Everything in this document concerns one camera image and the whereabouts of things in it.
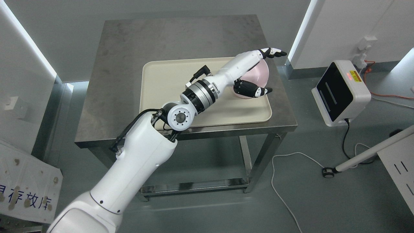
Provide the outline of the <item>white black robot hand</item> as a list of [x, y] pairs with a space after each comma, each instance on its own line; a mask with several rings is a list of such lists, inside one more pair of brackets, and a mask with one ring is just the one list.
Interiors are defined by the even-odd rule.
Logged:
[[242, 81], [240, 78], [261, 60], [286, 55], [287, 53], [281, 49], [271, 47], [243, 52], [226, 63], [215, 75], [205, 79], [215, 85], [217, 92], [231, 86], [236, 94], [258, 98], [271, 93], [273, 89], [270, 87], [262, 88], [252, 82]]

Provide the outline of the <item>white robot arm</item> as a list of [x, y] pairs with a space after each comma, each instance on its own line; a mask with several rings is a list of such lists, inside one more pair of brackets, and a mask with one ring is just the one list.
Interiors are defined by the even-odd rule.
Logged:
[[141, 112], [111, 147], [116, 161], [93, 187], [72, 201], [47, 229], [48, 233], [116, 233], [123, 212], [149, 176], [166, 162], [177, 136], [194, 118], [234, 84], [223, 71], [186, 87], [180, 100]]

